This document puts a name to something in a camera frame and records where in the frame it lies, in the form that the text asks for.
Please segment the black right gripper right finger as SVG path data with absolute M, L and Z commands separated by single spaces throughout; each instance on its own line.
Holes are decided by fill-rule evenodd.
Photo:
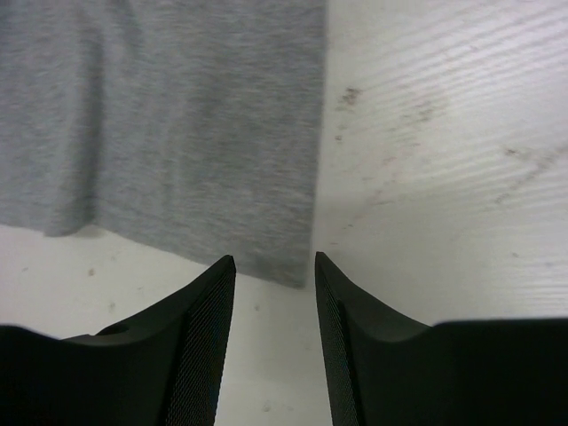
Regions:
M 335 425 L 564 425 L 565 319 L 408 318 L 315 256 Z

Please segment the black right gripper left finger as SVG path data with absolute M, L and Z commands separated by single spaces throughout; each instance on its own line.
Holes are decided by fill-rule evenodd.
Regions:
M 211 425 L 233 315 L 235 263 L 95 335 L 1 328 L 4 425 Z

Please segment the grey tank top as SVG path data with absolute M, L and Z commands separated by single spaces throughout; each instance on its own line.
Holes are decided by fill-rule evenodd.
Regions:
M 1 221 L 96 225 L 300 288 L 323 1 L 4 1 Z

